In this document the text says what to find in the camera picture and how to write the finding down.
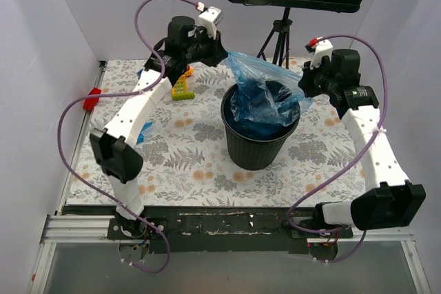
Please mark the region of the blue trash bag roll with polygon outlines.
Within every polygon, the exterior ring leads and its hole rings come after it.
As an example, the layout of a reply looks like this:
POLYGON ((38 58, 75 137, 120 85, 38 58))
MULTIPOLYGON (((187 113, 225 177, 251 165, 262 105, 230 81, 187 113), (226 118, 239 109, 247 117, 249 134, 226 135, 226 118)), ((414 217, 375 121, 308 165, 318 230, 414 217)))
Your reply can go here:
POLYGON ((226 107, 228 123, 247 138, 273 139, 312 104, 298 87, 298 73, 240 52, 229 52, 225 64, 237 84, 226 107))

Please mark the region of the black ribbed trash bin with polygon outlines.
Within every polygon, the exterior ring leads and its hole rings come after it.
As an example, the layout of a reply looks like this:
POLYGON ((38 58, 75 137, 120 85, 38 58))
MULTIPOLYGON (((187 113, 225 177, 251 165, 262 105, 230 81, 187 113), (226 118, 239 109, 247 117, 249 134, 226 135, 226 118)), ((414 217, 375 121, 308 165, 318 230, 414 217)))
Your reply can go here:
POLYGON ((235 120, 233 100, 238 86, 233 85, 225 93, 220 106, 220 116, 225 126, 227 150, 231 160, 239 167, 257 171, 268 167, 278 155, 285 141, 300 121, 300 105, 296 101, 289 111, 294 120, 287 126, 275 123, 257 123, 249 119, 235 120))

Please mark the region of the small blue trash bag piece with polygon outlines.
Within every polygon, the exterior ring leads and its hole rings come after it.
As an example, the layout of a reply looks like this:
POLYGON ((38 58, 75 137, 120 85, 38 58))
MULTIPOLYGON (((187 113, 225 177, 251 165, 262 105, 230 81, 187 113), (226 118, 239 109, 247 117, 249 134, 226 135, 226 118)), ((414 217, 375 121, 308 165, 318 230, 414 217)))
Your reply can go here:
POLYGON ((150 134, 151 129, 152 129, 152 125, 154 124, 154 121, 150 121, 150 122, 146 122, 144 124, 144 126, 142 127, 138 138, 137 138, 137 142, 136 144, 139 145, 141 143, 143 143, 146 139, 146 137, 150 134))

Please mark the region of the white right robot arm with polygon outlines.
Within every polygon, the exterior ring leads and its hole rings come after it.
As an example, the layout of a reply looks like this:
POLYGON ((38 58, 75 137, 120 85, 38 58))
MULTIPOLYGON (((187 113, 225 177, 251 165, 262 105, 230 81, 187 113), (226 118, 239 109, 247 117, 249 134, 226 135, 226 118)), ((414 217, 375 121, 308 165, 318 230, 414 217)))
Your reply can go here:
POLYGON ((426 192, 421 184, 411 183, 398 164, 380 124, 375 92, 360 84, 359 53, 319 45, 309 51, 314 55, 304 64, 299 88, 307 97, 327 95, 356 151, 366 149, 360 159, 365 192, 351 202, 317 204, 311 221, 313 232, 327 237, 337 225, 355 226, 361 231, 410 225, 426 192))

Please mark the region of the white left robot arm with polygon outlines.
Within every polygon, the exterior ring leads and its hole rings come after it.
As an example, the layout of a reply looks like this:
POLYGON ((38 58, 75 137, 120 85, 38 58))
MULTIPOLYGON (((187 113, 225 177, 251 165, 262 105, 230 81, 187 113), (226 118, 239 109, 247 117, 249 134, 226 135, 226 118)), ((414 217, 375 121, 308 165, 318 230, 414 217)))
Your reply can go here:
POLYGON ((217 30, 221 18, 222 14, 213 8, 199 14, 197 20, 173 17, 167 36, 155 45, 139 74, 135 95, 125 101, 103 129, 90 132, 95 160, 112 183, 116 211, 125 218, 123 230, 130 238, 141 238, 147 229, 146 221, 139 217, 144 210, 137 183, 143 158, 134 149, 139 134, 158 102, 171 92, 189 64, 201 62, 215 67, 227 57, 217 30))

